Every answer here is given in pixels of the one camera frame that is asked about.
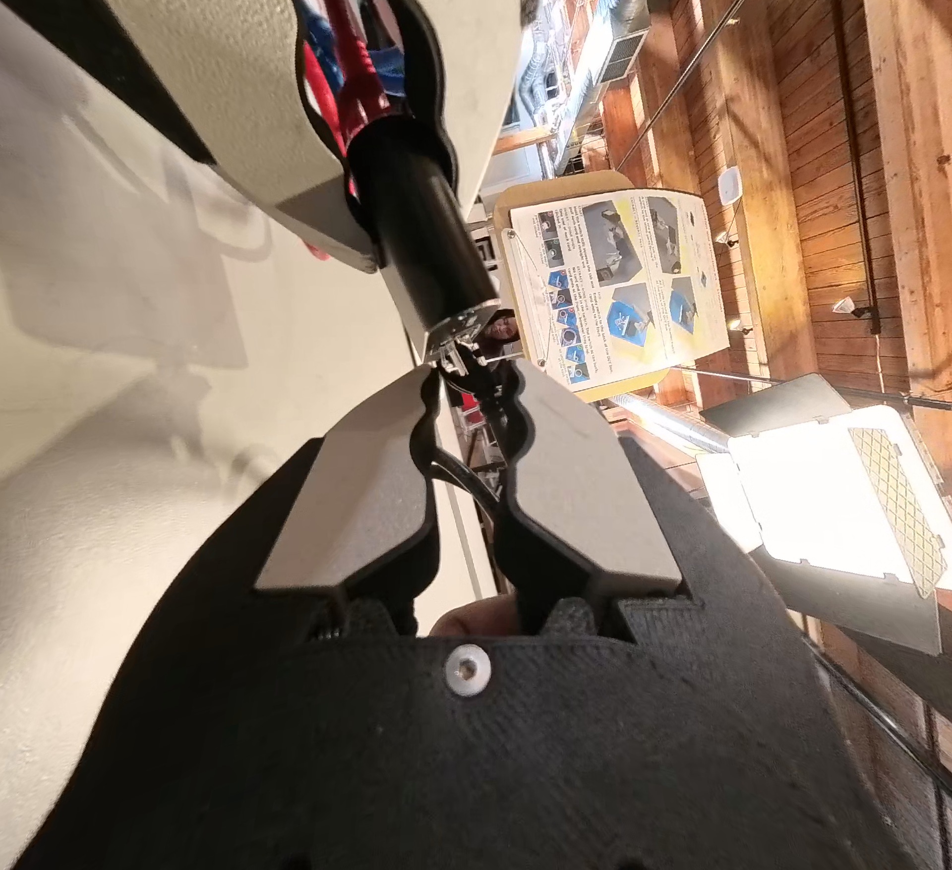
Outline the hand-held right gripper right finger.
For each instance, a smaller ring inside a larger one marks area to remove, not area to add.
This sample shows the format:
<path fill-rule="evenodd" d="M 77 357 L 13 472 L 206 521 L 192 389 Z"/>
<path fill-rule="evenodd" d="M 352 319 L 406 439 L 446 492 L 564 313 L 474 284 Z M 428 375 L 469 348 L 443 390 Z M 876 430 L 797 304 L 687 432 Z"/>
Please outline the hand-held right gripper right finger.
<path fill-rule="evenodd" d="M 506 467 L 494 555 L 525 622 L 558 602 L 596 620 L 614 602 L 674 597 L 684 578 L 616 434 L 598 410 L 527 361 L 500 390 Z"/>

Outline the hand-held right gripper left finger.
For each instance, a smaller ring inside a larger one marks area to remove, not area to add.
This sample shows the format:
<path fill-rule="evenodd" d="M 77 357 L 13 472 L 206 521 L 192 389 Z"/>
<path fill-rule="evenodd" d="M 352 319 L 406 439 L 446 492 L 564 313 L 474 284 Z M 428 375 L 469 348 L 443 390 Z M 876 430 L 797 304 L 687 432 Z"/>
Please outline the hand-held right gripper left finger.
<path fill-rule="evenodd" d="M 440 563 L 430 467 L 440 376 L 419 366 L 329 429 L 255 588 L 416 599 Z"/>

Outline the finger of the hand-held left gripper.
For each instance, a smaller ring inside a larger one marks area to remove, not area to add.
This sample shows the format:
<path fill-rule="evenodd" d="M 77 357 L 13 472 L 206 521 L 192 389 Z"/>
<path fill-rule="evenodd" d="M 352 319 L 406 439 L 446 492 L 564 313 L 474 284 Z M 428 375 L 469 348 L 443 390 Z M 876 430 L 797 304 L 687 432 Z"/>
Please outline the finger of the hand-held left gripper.
<path fill-rule="evenodd" d="M 520 0 L 417 0 L 444 63 L 443 116 L 464 210 L 475 202 L 503 126 L 522 45 Z"/>
<path fill-rule="evenodd" d="M 105 0 L 233 188 L 364 273 L 378 251 L 349 205 L 343 155 L 306 99 L 294 0 Z"/>

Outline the black ethernet port adapter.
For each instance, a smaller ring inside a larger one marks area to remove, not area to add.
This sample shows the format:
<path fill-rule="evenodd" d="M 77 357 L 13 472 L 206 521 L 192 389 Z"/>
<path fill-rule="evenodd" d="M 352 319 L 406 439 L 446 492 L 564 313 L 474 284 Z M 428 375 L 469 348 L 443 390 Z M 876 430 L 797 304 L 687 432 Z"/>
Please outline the black ethernet port adapter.
<path fill-rule="evenodd" d="M 446 178 L 445 154 L 408 115 L 369 123 L 348 149 L 360 219 L 414 349 L 422 362 L 465 375 L 501 302 Z"/>

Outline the person's right hand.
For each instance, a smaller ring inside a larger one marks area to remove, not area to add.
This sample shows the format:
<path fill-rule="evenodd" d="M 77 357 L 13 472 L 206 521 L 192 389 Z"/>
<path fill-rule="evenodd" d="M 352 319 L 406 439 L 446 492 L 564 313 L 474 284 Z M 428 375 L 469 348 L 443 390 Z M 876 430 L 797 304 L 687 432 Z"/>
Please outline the person's right hand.
<path fill-rule="evenodd" d="M 458 606 L 443 615 L 429 632 L 441 638 L 498 638 L 521 634 L 521 620 L 514 593 Z"/>

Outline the white air vent unit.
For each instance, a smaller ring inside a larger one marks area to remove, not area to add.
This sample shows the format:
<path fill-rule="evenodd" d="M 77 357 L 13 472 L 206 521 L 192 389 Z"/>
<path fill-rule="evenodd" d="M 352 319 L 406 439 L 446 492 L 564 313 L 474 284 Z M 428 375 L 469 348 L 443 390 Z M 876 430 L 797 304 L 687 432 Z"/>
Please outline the white air vent unit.
<path fill-rule="evenodd" d="M 649 28 L 627 33 L 612 32 L 609 35 L 604 58 L 594 70 L 593 85 L 598 87 L 612 84 L 628 76 L 648 33 Z"/>

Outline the studio light panel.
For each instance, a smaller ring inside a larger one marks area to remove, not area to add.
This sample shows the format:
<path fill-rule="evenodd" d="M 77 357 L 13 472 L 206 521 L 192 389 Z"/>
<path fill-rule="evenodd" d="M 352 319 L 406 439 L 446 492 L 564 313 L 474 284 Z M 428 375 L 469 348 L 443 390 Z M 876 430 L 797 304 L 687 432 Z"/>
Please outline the studio light panel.
<path fill-rule="evenodd" d="M 817 374 L 702 410 L 724 531 L 793 611 L 950 656 L 950 499 L 913 426 L 851 407 Z"/>

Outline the black light stand pole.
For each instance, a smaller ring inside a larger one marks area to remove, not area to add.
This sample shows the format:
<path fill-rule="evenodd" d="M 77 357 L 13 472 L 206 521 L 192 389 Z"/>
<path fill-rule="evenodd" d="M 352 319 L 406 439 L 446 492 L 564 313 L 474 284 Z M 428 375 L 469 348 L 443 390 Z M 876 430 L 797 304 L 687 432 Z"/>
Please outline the black light stand pole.
<path fill-rule="evenodd" d="M 754 376 L 743 373 L 735 372 L 726 372 L 720 370 L 711 370 L 706 368 L 699 368 L 696 365 L 688 364 L 677 364 L 677 369 L 692 373 L 696 376 L 708 377 L 708 378 L 717 378 L 721 380 L 731 381 L 733 383 L 746 384 L 749 387 L 760 385 L 762 387 L 776 387 L 781 384 L 786 384 L 786 380 L 774 379 L 769 376 Z M 916 395 L 910 392 L 889 392 L 889 391 L 876 391 L 866 388 L 850 388 L 842 385 L 835 385 L 830 382 L 825 376 L 818 375 L 821 380 L 827 382 L 827 384 L 832 387 L 839 395 L 843 396 L 845 399 L 855 399 L 855 400 L 864 400 L 875 403 L 882 403 L 891 405 L 893 407 L 902 406 L 908 409 L 920 408 L 926 410 L 934 410 L 939 412 L 951 412 L 951 403 L 949 401 L 938 400 L 935 398 L 930 398 L 922 395 Z"/>

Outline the black ceiling pipe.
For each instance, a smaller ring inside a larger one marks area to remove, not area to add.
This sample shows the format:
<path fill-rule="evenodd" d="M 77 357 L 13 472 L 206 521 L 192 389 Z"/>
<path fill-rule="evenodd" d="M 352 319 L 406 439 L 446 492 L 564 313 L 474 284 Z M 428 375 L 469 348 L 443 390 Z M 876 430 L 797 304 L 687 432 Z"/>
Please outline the black ceiling pipe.
<path fill-rule="evenodd" d="M 846 132 L 848 164 L 851 172 L 851 185 L 860 235 L 863 281 L 867 298 L 864 305 L 854 306 L 851 310 L 851 315 L 858 320 L 867 321 L 868 333 L 878 341 L 882 337 L 882 317 L 879 310 L 879 298 L 875 285 L 875 274 L 871 256 L 871 237 L 863 189 L 859 131 L 854 109 L 852 80 L 847 54 L 847 43 L 845 40 L 845 21 L 841 0 L 828 0 L 828 4 L 837 61 L 840 102 Z"/>

